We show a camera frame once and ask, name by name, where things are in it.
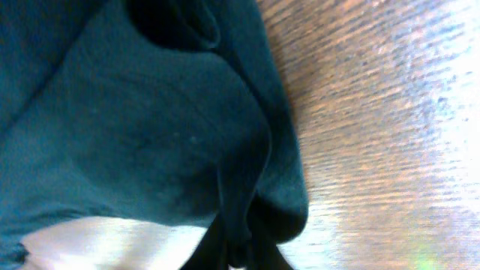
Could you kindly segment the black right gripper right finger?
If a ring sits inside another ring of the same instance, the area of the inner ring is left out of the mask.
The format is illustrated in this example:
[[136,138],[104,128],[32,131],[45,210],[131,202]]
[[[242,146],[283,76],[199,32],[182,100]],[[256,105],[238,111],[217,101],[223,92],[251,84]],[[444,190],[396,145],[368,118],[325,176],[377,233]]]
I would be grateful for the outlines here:
[[283,257],[264,223],[254,214],[248,218],[251,255],[247,270],[293,270]]

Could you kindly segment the dark green t-shirt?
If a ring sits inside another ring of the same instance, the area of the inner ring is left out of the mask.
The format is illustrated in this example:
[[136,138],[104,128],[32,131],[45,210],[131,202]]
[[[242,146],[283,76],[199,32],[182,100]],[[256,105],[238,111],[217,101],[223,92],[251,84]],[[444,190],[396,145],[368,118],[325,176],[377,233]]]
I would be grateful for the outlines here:
[[308,219],[289,101],[253,0],[1,3],[1,267],[80,218],[207,229],[247,269]]

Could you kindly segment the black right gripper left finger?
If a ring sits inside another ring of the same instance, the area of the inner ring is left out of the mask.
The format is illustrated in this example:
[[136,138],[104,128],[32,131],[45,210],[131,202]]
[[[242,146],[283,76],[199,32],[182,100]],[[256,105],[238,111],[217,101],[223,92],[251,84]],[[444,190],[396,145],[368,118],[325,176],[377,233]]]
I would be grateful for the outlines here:
[[228,270],[224,224],[217,215],[180,270]]

